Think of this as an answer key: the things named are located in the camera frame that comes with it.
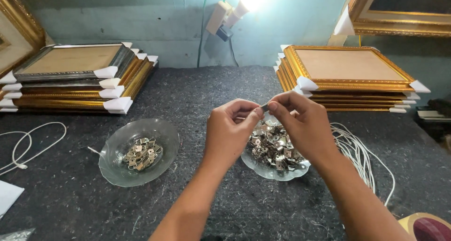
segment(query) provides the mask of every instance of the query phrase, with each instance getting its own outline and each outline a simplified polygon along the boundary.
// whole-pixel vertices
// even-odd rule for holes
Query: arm
[[[258,106],[237,99],[211,112],[202,162],[149,241],[200,240],[222,178],[243,152],[263,116]]]
[[[324,179],[350,240],[413,240],[338,151],[324,106],[292,91],[271,101],[270,114]]]

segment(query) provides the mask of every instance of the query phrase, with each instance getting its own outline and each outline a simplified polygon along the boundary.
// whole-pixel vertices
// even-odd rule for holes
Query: glass bowl
[[[155,144],[163,147],[152,165],[138,172],[129,170],[122,161],[128,149],[140,138],[155,138]],[[111,184],[122,187],[139,186],[150,182],[162,173],[174,161],[180,141],[177,129],[161,119],[142,119],[119,128],[106,142],[99,158],[102,175]]]
[[[271,122],[279,122],[274,116],[265,115],[264,121],[270,120]],[[295,166],[294,171],[279,171],[275,168],[270,167],[268,164],[263,163],[255,157],[252,156],[252,147],[246,146],[244,152],[241,154],[241,159],[247,165],[247,167],[253,169],[258,175],[268,178],[275,179],[278,181],[288,181],[296,177],[303,176],[307,173],[310,167],[310,162],[308,160],[303,160],[297,166]]]

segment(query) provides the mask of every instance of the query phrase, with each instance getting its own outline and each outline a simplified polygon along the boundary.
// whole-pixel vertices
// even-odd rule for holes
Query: work table
[[[264,104],[281,87],[271,67],[158,69],[126,116],[0,115],[0,134],[29,131],[48,122],[67,126],[63,140],[0,180],[25,191],[0,220],[0,234],[36,228],[38,240],[146,240],[182,192],[203,152],[206,119],[217,106],[243,98]],[[175,125],[181,147],[159,178],[130,188],[110,184],[98,167],[101,150],[118,128],[142,118]],[[388,209],[397,219],[426,212],[451,222],[451,157],[406,114],[331,112],[393,172]],[[62,127],[31,134],[35,155],[57,140]],[[0,137],[0,166],[11,162],[21,134]],[[28,146],[24,139],[19,156]],[[392,188],[386,169],[372,159],[377,195]],[[344,240],[345,231],[324,181],[314,168],[288,182],[258,176],[239,159],[217,191],[206,240]]]

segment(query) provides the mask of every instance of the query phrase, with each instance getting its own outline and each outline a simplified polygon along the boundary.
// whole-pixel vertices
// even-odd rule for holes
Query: hand
[[[259,105],[248,100],[235,99],[215,108],[206,123],[202,164],[227,171],[243,152],[262,117]]]
[[[324,106],[289,91],[273,97],[269,111],[285,127],[293,146],[313,165],[339,154]]]

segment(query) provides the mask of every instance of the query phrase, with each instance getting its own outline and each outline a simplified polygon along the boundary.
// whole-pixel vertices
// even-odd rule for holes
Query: forearm
[[[335,200],[350,240],[412,240],[363,182],[349,159],[339,154],[315,168]]]
[[[225,173],[201,163],[149,241],[199,241]]]

